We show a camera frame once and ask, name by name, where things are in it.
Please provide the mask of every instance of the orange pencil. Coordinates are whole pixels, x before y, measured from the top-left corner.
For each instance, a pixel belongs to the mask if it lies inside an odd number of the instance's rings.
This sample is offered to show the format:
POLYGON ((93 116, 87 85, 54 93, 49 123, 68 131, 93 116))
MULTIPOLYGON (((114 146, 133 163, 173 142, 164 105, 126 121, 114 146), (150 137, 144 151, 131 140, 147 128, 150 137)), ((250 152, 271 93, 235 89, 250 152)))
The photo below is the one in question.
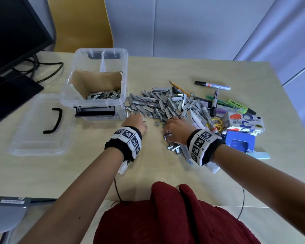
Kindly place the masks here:
POLYGON ((183 89, 179 88, 177 85, 175 85, 173 82, 169 81, 173 86, 175 86, 177 89, 183 91, 187 96, 190 96, 190 94, 186 93, 183 89))

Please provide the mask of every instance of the black computer monitor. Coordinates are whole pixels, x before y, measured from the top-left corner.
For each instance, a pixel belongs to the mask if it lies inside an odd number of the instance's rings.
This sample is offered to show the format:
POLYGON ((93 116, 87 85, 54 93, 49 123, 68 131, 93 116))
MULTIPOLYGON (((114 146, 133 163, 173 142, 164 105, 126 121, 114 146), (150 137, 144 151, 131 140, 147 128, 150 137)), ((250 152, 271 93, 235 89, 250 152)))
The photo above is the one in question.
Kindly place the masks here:
POLYGON ((54 42, 28 0, 0 0, 0 121, 43 89, 7 71, 54 42))

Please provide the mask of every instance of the monitor stand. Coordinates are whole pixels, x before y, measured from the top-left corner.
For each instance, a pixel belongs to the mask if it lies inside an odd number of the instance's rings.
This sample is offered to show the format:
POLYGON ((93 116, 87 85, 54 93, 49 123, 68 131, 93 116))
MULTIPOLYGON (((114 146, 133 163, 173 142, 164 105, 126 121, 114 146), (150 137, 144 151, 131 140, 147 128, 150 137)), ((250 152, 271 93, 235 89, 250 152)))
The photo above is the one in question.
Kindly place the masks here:
POLYGON ((44 89, 40 84, 16 71, 0 76, 0 83, 0 121, 44 89))

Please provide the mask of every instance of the forearm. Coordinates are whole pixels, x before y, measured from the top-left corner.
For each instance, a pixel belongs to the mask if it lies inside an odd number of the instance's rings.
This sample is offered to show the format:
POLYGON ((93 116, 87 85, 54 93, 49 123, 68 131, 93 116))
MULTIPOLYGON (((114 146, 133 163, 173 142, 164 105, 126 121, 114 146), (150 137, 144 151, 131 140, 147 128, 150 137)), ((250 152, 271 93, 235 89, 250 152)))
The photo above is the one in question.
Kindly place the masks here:
POLYGON ((305 234, 305 183, 227 145, 219 146, 212 160, 305 234))
POLYGON ((69 186, 20 243, 80 243, 123 159, 118 149, 107 148, 69 186))

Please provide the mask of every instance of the maroon clothing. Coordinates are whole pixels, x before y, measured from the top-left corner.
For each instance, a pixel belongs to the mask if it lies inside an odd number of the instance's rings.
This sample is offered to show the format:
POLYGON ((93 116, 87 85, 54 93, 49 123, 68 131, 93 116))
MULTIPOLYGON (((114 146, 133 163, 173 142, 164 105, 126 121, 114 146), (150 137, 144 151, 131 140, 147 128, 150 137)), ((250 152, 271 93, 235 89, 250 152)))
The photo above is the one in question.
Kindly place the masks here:
POLYGON ((99 243, 257 243, 251 231, 226 210, 164 182, 151 188, 150 200, 122 202, 104 213, 94 237, 99 243))

